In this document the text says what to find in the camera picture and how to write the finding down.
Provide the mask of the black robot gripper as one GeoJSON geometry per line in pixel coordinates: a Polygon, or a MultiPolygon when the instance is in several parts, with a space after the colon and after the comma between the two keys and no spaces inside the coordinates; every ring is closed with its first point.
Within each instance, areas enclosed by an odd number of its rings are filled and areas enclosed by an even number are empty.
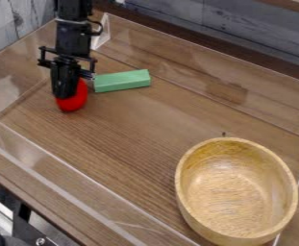
{"type": "Polygon", "coordinates": [[[50,68],[51,90],[58,99],[67,99],[77,94],[79,78],[95,89],[95,63],[90,56],[91,39],[104,33],[104,24],[99,21],[63,21],[55,20],[57,37],[55,47],[41,46],[39,65],[50,68]],[[90,68],[81,69],[77,63],[53,62],[46,58],[47,53],[55,54],[65,61],[87,61],[90,68]]]}

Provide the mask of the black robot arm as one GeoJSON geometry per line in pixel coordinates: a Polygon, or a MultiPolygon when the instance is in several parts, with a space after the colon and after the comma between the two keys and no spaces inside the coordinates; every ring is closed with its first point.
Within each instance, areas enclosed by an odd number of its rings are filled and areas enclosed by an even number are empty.
{"type": "Polygon", "coordinates": [[[78,93],[81,78],[93,79],[98,60],[91,57],[91,40],[105,31],[90,19],[93,0],[54,0],[55,46],[41,46],[38,65],[50,69],[51,91],[58,99],[78,93]]]}

